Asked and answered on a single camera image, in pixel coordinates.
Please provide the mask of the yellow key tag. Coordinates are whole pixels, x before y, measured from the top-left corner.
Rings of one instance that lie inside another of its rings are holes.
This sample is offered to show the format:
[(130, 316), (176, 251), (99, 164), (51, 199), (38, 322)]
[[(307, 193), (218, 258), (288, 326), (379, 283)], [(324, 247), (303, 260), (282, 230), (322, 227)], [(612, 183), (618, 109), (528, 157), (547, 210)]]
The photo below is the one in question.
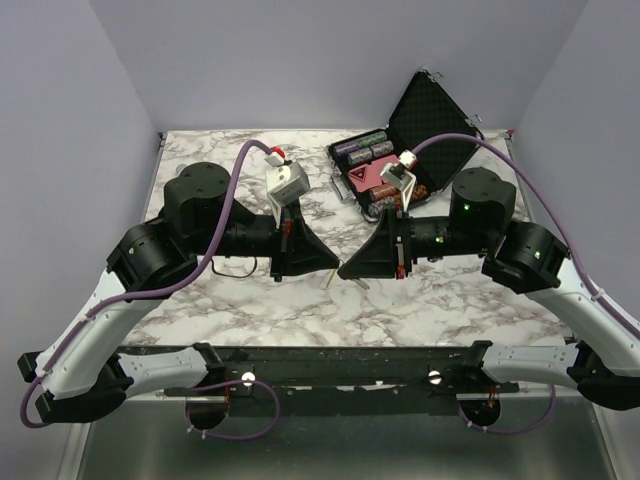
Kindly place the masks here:
[(337, 273), (337, 269), (334, 269), (334, 270), (331, 271), (331, 273), (327, 277), (327, 280), (326, 280), (326, 283), (325, 283), (325, 289), (328, 289), (330, 287), (331, 282), (333, 281), (336, 273)]

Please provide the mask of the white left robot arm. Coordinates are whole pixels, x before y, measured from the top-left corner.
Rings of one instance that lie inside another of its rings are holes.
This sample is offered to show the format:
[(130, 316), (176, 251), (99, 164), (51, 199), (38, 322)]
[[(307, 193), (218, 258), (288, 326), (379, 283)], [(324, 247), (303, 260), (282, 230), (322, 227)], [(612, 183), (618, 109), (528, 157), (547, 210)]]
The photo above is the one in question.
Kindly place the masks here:
[(231, 176), (214, 163), (187, 166), (164, 187), (159, 215), (130, 228), (107, 258), (91, 298), (60, 339), (18, 360), (23, 379), (43, 392), (35, 408), (44, 424), (90, 423), (126, 399), (157, 390), (214, 393), (227, 376), (207, 343), (168, 353), (124, 354), (124, 338), (168, 299), (103, 300), (169, 287), (194, 272), (214, 235)]

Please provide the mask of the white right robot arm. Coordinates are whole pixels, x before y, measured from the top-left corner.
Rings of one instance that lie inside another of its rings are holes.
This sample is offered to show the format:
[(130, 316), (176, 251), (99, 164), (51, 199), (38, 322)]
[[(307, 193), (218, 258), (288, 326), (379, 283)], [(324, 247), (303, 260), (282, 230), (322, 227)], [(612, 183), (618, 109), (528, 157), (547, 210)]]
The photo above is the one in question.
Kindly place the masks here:
[(344, 280), (401, 279), (420, 258), (476, 255), (495, 283), (543, 306), (577, 342), (516, 347), (476, 341), (451, 378), (480, 392), (511, 382), (577, 390), (618, 411), (639, 405), (639, 340), (580, 279), (575, 256), (545, 227), (514, 219), (516, 188), (482, 167), (456, 175), (446, 216), (385, 208), (372, 236), (338, 270)]

